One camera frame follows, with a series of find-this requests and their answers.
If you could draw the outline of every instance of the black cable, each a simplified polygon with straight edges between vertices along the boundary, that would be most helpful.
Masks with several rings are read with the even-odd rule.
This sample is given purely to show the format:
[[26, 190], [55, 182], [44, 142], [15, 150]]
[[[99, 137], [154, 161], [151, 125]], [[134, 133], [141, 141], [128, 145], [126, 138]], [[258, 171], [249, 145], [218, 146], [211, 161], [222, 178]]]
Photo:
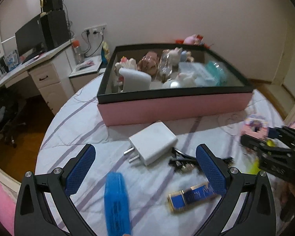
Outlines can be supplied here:
[[98, 46], [98, 48], [92, 53], [92, 54], [90, 54], [89, 56], [85, 56], [85, 57], [90, 57], [90, 56], [92, 56], [98, 49], [99, 49], [99, 47], [101, 46], [101, 44], [103, 43], [103, 41], [104, 41], [104, 33], [103, 33], [103, 35], [101, 36], [101, 43], [99, 44], [99, 46]]
[[68, 30], [69, 30], [69, 33], [70, 33], [70, 43], [72, 45], [71, 39], [74, 37], [74, 32], [71, 30], [71, 26], [72, 26], [73, 23], [72, 23], [71, 20], [69, 20], [68, 9], [67, 9], [67, 6], [64, 3], [64, 0], [62, 0], [62, 3], [63, 3], [63, 5], [64, 5], [64, 7], [66, 9], [65, 16], [66, 16], [66, 21], [67, 21], [67, 27], [68, 27]]
[[90, 49], [92, 48], [91, 44], [90, 44], [90, 39], [89, 39], [89, 35], [87, 34], [87, 40], [84, 39], [84, 36], [83, 36], [83, 33], [86, 33], [87, 30], [84, 30], [82, 33], [81, 33], [81, 36], [82, 36], [82, 39], [84, 40], [84, 42], [86, 42], [87, 44], [87, 49], [82, 51], [83, 54], [86, 54], [87, 52], [90, 51]]

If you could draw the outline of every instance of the power outlet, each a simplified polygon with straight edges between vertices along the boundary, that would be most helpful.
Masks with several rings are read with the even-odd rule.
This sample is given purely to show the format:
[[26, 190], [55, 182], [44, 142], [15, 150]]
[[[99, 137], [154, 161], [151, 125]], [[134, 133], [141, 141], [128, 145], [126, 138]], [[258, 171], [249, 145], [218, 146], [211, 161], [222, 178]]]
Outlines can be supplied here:
[[104, 29], [106, 30], [107, 24], [97, 25], [89, 28], [85, 28], [85, 30], [89, 30], [91, 34], [94, 32], [103, 33]]

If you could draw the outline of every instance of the drawer handle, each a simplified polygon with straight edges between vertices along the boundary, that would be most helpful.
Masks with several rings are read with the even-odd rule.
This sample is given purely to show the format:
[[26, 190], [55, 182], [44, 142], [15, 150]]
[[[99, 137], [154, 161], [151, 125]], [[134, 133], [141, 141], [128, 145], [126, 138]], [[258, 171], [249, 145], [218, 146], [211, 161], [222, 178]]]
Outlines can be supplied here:
[[44, 79], [47, 79], [48, 75], [45, 78], [39, 78], [39, 81], [43, 81]]

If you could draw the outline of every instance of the white power adapter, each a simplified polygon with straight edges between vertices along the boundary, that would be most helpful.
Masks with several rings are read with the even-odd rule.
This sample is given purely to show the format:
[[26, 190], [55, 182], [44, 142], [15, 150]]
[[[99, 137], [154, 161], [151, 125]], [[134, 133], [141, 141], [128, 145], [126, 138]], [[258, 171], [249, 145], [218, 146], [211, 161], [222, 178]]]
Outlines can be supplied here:
[[157, 121], [129, 137], [129, 142], [132, 148], [124, 155], [132, 151], [137, 153], [129, 162], [141, 159], [147, 166], [167, 153], [176, 144], [177, 137], [163, 122]]

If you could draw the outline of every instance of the wooden floor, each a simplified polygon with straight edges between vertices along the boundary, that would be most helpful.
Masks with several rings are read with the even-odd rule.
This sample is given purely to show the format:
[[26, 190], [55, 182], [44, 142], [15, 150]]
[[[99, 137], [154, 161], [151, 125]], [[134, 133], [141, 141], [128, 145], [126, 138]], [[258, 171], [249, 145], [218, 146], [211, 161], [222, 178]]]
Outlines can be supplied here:
[[17, 147], [0, 141], [0, 168], [3, 171], [19, 182], [26, 171], [35, 171], [38, 151], [53, 117], [41, 96], [27, 100], [20, 120], [27, 126], [20, 126], [13, 135]]

